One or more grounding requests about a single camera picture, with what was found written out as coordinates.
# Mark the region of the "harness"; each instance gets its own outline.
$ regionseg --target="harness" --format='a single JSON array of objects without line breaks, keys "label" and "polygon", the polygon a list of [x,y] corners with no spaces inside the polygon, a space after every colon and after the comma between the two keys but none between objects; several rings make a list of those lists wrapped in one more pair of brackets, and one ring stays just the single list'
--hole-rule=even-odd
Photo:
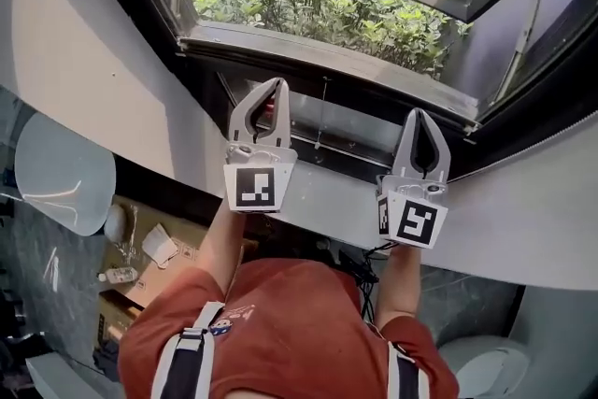
[{"label": "harness", "polygon": [[[207,399],[214,363],[210,324],[224,303],[208,302],[191,328],[173,335],[162,350],[151,386],[151,399]],[[388,399],[429,399],[428,376],[393,343],[389,346]]]}]

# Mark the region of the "black and white square marker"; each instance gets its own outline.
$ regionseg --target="black and white square marker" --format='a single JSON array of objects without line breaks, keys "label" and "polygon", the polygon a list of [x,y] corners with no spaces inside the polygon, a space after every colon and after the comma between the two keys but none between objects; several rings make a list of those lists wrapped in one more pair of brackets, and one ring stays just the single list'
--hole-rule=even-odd
[{"label": "black and white square marker", "polygon": [[378,230],[381,235],[389,233],[389,199],[382,198],[377,201]]},{"label": "black and white square marker", "polygon": [[397,236],[429,245],[434,231],[436,213],[437,210],[434,207],[406,200]]},{"label": "black and white square marker", "polygon": [[273,207],[274,168],[238,168],[236,170],[236,205],[238,207]]}]

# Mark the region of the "shirt sleeve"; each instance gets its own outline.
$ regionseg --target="shirt sleeve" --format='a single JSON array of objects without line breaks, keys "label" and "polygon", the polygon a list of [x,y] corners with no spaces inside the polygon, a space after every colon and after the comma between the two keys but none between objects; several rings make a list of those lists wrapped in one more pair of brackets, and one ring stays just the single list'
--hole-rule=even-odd
[{"label": "shirt sleeve", "polygon": [[123,336],[119,375],[127,399],[147,399],[168,339],[191,327],[208,301],[224,295],[208,272],[190,268],[160,293]]},{"label": "shirt sleeve", "polygon": [[459,384],[438,354],[428,328],[410,316],[400,316],[382,328],[382,335],[403,348],[430,379],[431,399],[456,399]]}]

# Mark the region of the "red t-shirt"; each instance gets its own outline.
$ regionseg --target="red t-shirt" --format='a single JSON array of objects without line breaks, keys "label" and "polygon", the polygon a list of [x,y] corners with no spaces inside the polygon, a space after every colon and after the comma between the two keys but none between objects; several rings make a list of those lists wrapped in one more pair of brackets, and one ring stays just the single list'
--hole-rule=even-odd
[{"label": "red t-shirt", "polygon": [[[143,311],[121,341],[119,371],[128,399],[148,399],[162,348],[191,327],[207,301],[224,296],[207,272],[189,269]],[[430,379],[431,398],[456,398],[455,377],[420,322],[390,321],[377,335],[359,312],[353,279],[325,264],[263,259],[243,264],[212,324],[210,398],[251,390],[285,399],[386,399],[387,340]]]}]

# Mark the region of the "brown box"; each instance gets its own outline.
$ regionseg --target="brown box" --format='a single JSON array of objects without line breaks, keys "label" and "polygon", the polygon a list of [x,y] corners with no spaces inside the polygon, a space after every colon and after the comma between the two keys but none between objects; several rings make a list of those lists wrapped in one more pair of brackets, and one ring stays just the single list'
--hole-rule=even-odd
[{"label": "brown box", "polygon": [[99,304],[96,347],[109,339],[119,342],[122,335],[141,314],[141,308],[114,290],[100,292]]},{"label": "brown box", "polygon": [[[107,245],[102,270],[123,266],[135,268],[139,273],[135,283],[114,284],[111,287],[131,301],[146,307],[182,270],[193,266],[197,249],[206,235],[207,228],[167,215],[128,198],[115,196],[113,203],[124,208],[128,231],[122,244]],[[160,269],[141,249],[141,243],[158,223],[178,246],[178,254],[169,260],[165,269]]]}]

